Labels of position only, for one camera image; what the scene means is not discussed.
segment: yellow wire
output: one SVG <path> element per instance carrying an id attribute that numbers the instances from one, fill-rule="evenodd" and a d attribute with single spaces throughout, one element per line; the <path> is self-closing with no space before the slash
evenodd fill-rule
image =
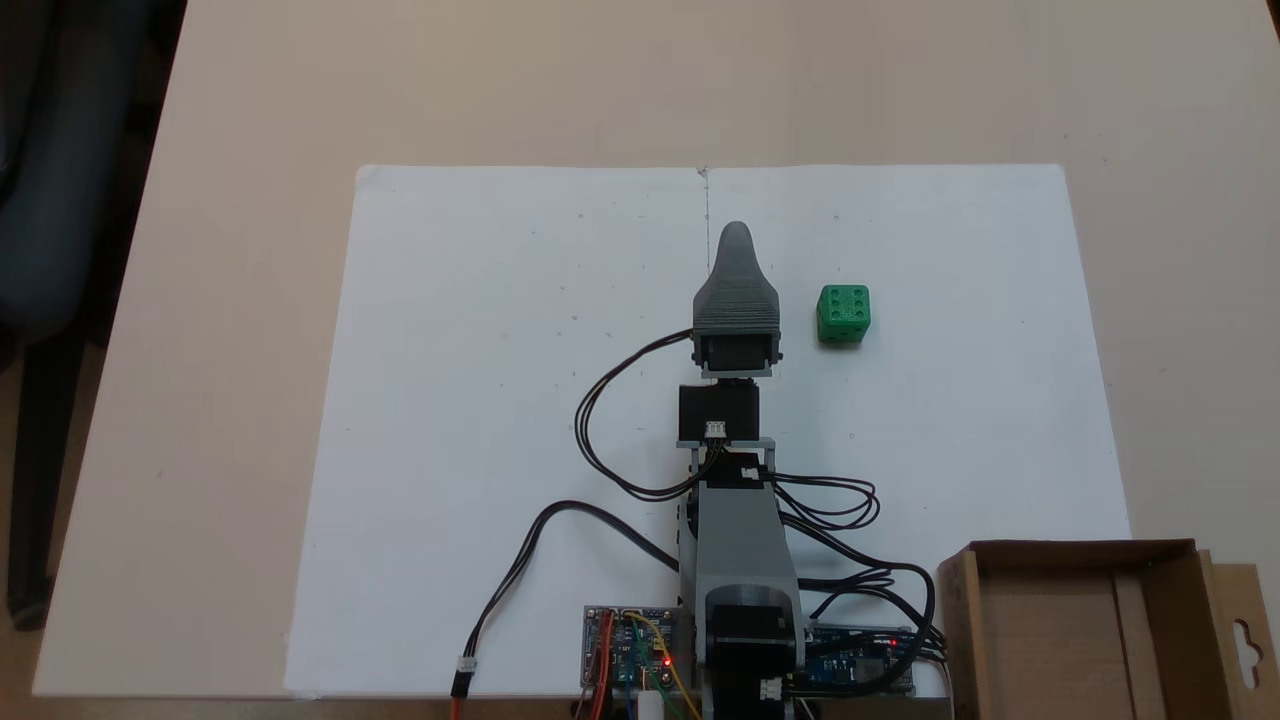
<path id="1" fill-rule="evenodd" d="M 676 659 L 671 657 L 671 651 L 667 650 L 667 642 L 662 639 L 662 629 L 654 624 L 653 620 L 639 615 L 636 612 L 625 612 L 625 618 L 631 618 L 632 620 L 640 620 L 653 630 L 653 639 L 658 643 L 658 650 L 662 651 L 667 659 L 671 660 L 671 676 L 676 679 L 676 687 L 680 688 L 680 694 L 685 696 L 685 702 L 689 703 L 689 710 L 694 711 L 694 717 L 703 720 L 703 714 L 698 711 L 698 706 L 694 705 L 694 698 L 689 697 L 689 691 L 685 689 L 685 683 L 680 682 L 680 673 L 676 673 Z"/>

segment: beige table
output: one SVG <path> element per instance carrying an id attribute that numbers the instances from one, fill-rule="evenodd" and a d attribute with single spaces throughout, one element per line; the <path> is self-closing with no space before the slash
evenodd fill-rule
<path id="1" fill-rule="evenodd" d="M 36 691 L 282 694 L 366 163 L 1061 163 L 1133 529 L 1280 614 L 1277 128 L 1263 0 L 192 0 Z"/>

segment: orange wire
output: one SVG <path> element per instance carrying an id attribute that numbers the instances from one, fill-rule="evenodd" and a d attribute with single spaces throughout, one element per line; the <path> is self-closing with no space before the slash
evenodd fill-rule
<path id="1" fill-rule="evenodd" d="M 599 684 L 595 688 L 595 697 L 591 698 L 591 720 L 599 720 L 600 714 L 604 712 L 604 693 L 609 691 L 609 655 L 613 648 L 613 620 L 614 615 L 612 610 L 605 611 L 609 614 L 608 619 L 602 619 L 600 632 L 604 633 L 600 642 L 600 678 Z"/>

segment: cardboard box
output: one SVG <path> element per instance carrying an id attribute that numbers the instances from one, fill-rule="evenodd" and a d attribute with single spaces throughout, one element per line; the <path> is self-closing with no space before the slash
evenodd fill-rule
<path id="1" fill-rule="evenodd" d="M 975 542 L 938 594 L 957 720 L 1280 717 L 1257 570 L 1193 541 Z"/>

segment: white paper sheet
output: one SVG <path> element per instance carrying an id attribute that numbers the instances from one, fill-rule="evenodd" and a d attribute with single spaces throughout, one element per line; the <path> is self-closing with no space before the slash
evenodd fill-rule
<path id="1" fill-rule="evenodd" d="M 780 469 L 879 486 L 881 519 L 846 541 L 933 569 L 970 539 L 1129 536 L 1056 167 L 378 167 L 356 186 L 285 671 L 300 696 L 447 694 L 552 501 L 599 503 L 675 550 L 673 503 L 594 474 L 572 416 L 600 374 L 689 325 L 733 219 L 782 302 L 785 359 L 760 383 Z M 870 287 L 860 348 L 815 341 L 828 283 Z M 696 378 L 677 347 L 611 384 L 600 456 L 678 479 L 676 386 Z M 801 573 L 854 569 L 792 547 Z M 676 585 L 595 520 L 556 518 L 485 629 L 472 696 L 576 694 L 581 607 L 669 605 Z M 897 589 L 923 601 L 910 577 Z M 824 620 L 904 623 L 855 600 Z"/>

